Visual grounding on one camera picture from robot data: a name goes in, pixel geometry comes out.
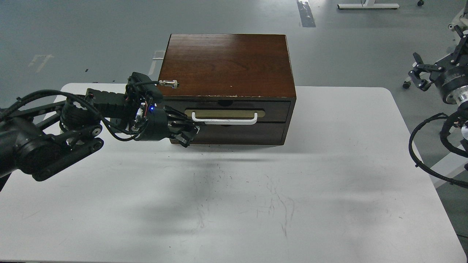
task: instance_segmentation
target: white table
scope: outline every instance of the white table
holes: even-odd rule
[[[123,92],[123,84],[67,84]],[[0,192],[0,261],[465,263],[383,88],[297,87],[284,146],[119,142]]]

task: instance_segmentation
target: white handle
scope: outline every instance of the white handle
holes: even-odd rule
[[[195,112],[192,111],[192,120],[196,122],[204,122],[205,124],[219,124],[219,125],[252,125],[257,122],[258,114],[254,113],[253,119],[236,120],[236,119],[198,119]]]

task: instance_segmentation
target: wooden box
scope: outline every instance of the wooden box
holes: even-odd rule
[[[163,104],[190,117],[227,119],[203,127],[192,143],[285,143],[296,102],[285,35],[172,34],[159,79],[180,83],[159,86]]]

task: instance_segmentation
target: metal frame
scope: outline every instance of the metal frame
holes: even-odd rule
[[[398,4],[376,4],[375,0],[366,0],[364,4],[338,4],[338,9],[397,9]]]

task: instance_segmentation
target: robotic arm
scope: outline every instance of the robotic arm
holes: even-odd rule
[[[18,97],[11,107],[0,109],[0,190],[16,169],[43,181],[98,151],[104,145],[97,138],[102,126],[121,141],[170,138],[187,147],[204,123],[193,122],[169,106],[157,108],[154,104],[163,96],[155,84],[178,87],[176,80],[151,81],[134,72],[124,94],[90,88],[84,96],[41,90]],[[63,95],[66,100],[19,110],[31,101],[53,95]],[[55,114],[38,124],[32,122],[34,117],[50,112]],[[57,122],[61,134],[44,133]],[[116,133],[130,137],[121,138]]]
[[[412,142],[416,133],[427,123],[437,119],[444,119],[445,122],[440,131],[441,143],[452,153],[468,158],[468,1],[463,10],[454,18],[449,25],[449,29],[454,31],[459,38],[459,42],[453,53],[445,56],[434,64],[424,64],[417,53],[413,53],[415,63],[413,69],[408,72],[409,77],[416,87],[426,91],[432,84],[438,89],[442,101],[447,104],[457,104],[458,109],[450,116],[439,113],[418,125],[409,139],[409,153],[417,167],[451,184],[468,188],[468,182],[455,180],[440,175],[424,165],[420,161],[412,148]],[[421,73],[429,73],[429,81],[422,79]],[[450,130],[455,127],[461,130],[463,140],[460,142],[464,150],[458,149],[448,141]]]

